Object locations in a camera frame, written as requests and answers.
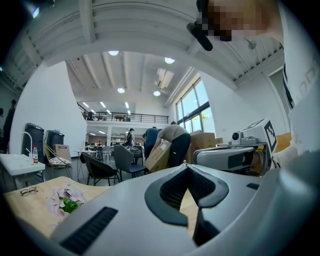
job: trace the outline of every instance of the balcony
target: balcony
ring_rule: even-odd
[[[79,109],[83,118],[87,121],[101,121],[101,122],[133,122],[133,123],[153,123],[153,124],[168,124],[169,117],[166,115],[151,115],[151,114],[128,114],[117,112],[88,112],[81,105]]]

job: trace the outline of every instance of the faucet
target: faucet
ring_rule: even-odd
[[[27,151],[29,151],[29,158],[32,156],[32,137],[29,132],[23,131],[21,134],[27,134],[30,137],[30,151],[29,149],[25,148]]]

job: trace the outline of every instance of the eyeglasses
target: eyeglasses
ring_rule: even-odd
[[[38,192],[37,188],[35,186],[33,186],[33,187],[30,187],[29,189],[21,190],[20,194],[21,194],[22,197],[24,197],[24,196],[29,195],[29,193],[33,194],[33,193],[37,193],[37,192]]]

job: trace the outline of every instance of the green leaves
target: green leaves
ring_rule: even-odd
[[[69,214],[82,205],[80,201],[72,201],[69,197],[62,197],[62,201],[64,203],[62,210]]]

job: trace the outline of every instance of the water bottle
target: water bottle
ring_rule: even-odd
[[[33,163],[37,164],[38,163],[38,150],[37,150],[37,146],[34,145],[33,146]]]

